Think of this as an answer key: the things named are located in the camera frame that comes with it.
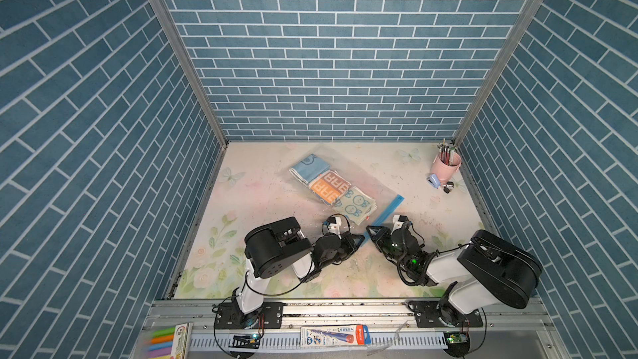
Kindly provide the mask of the orange white towel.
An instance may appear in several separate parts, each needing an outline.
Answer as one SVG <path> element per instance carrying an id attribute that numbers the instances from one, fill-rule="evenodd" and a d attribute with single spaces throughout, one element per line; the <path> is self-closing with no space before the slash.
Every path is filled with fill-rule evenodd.
<path id="1" fill-rule="evenodd" d="M 329 170 L 313 180 L 310 190 L 326 204 L 332 205 L 340 199 L 352 184 L 336 171 Z"/>

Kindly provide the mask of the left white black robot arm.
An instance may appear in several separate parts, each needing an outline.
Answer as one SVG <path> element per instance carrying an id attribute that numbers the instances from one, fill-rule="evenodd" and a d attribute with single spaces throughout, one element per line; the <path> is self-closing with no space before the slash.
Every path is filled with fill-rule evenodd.
<path id="1" fill-rule="evenodd" d="M 322 224 L 322 236 L 314 243 L 303 234 L 295 217 L 265 224 L 249 232 L 244 239 L 247 270 L 244 284 L 233 292 L 233 309 L 240 317 L 254 315 L 265 298 L 276 294 L 265 292 L 269 280 L 286 269 L 293 269 L 300 284 L 318 277 L 331 265 L 350 259 L 362 246 L 365 236 L 353 234 L 347 218 L 334 214 Z"/>

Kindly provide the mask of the pale green bunny towel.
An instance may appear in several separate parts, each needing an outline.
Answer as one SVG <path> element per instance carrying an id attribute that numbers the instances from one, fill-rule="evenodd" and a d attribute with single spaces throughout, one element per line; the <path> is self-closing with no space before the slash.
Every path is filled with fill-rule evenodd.
<path id="1" fill-rule="evenodd" d="M 338 214 L 343 214 L 350 222 L 360 225 L 377 209 L 376 201 L 359 188 L 352 186 L 333 206 Z"/>

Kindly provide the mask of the clear vacuum bag blue zipper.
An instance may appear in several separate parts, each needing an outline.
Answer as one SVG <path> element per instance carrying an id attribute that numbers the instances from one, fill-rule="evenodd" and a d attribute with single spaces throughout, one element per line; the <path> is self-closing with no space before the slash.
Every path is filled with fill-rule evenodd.
<path id="1" fill-rule="evenodd" d="M 334 214 L 342 216 L 342 228 L 365 234 L 367 226 L 382 226 L 405 198 L 373 176 L 355 151 L 343 144 L 313 145 L 293 158 L 279 172 L 286 189 L 301 199 L 297 219 L 311 239 L 327 231 L 323 225 Z"/>

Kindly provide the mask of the light blue towel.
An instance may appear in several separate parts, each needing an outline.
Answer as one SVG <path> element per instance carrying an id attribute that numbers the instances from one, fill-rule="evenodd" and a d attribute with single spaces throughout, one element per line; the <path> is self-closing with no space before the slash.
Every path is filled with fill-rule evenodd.
<path id="1" fill-rule="evenodd" d="M 330 165 L 324 159 L 310 154 L 289 169 L 289 172 L 302 184 L 309 185 L 320 175 L 330 170 Z"/>

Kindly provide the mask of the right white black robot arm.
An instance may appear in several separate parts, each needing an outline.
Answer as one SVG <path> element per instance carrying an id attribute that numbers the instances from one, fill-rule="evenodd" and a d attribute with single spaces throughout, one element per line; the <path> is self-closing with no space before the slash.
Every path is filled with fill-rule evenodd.
<path id="1" fill-rule="evenodd" d="M 484 307 L 499 302 L 516 309 L 527 307 L 543 272 L 533 255 L 484 229 L 453 249 L 426 252 L 411 226 L 407 217 L 400 216 L 393 228 L 368 226 L 367 232 L 395 265 L 403 284 L 448 285 L 435 304 L 410 302 L 408 308 L 416 317 L 434 317 L 445 327 L 477 327 Z"/>

